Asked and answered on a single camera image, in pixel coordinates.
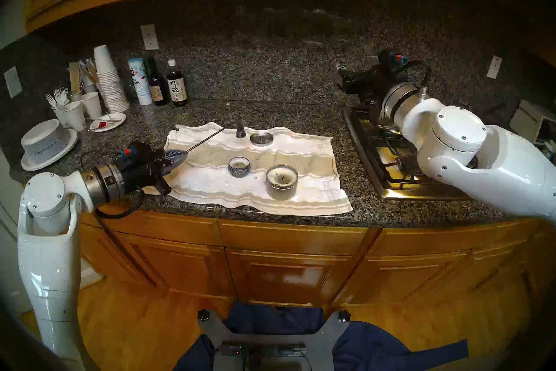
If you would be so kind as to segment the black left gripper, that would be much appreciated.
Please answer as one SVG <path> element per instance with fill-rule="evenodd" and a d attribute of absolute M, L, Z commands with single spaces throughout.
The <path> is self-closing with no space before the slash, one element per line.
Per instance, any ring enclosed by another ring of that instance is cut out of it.
<path fill-rule="evenodd" d="M 147 186 L 155 187 L 158 192 L 165 192 L 163 176 L 180 167 L 188 155 L 189 152 L 185 150 L 153 149 L 146 143 L 132 141 L 127 148 L 120 151 L 120 156 L 113 160 L 113 164 L 122 178 L 124 192 L 133 192 Z"/>

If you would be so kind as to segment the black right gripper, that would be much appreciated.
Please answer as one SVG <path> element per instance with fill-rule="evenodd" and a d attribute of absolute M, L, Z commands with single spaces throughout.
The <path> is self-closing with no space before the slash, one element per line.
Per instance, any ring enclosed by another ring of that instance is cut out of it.
<path fill-rule="evenodd" d="M 408 81 L 407 74 L 411 68 L 424 66 L 424 61 L 410 61 L 395 48 L 379 50 L 377 60 L 378 63 L 370 69 L 360 72 L 350 71 L 343 64 L 336 63 L 340 91 L 358 95 L 364 105 L 381 105 L 391 87 Z"/>

